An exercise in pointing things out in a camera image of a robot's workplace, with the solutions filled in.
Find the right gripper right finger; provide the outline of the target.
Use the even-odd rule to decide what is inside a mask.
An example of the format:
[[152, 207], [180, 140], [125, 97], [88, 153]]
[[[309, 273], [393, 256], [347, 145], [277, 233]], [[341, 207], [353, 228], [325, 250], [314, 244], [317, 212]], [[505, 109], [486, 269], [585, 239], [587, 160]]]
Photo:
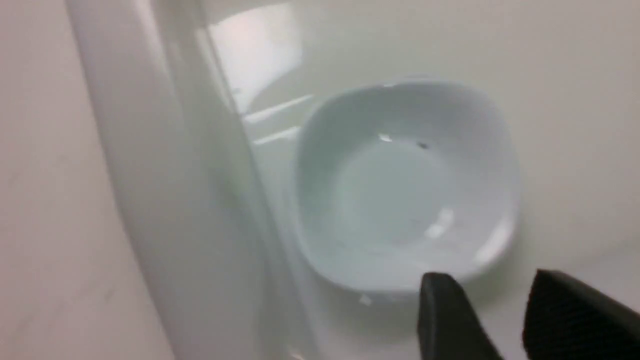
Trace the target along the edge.
[[565, 272], [538, 269], [521, 339], [530, 360], [637, 360], [640, 317]]

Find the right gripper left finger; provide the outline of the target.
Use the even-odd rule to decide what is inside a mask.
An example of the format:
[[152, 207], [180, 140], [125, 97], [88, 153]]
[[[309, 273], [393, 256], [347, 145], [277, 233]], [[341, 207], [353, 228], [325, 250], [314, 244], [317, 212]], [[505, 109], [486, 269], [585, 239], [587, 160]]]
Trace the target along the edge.
[[442, 272], [423, 274], [417, 316], [422, 360], [502, 360], [462, 285]]

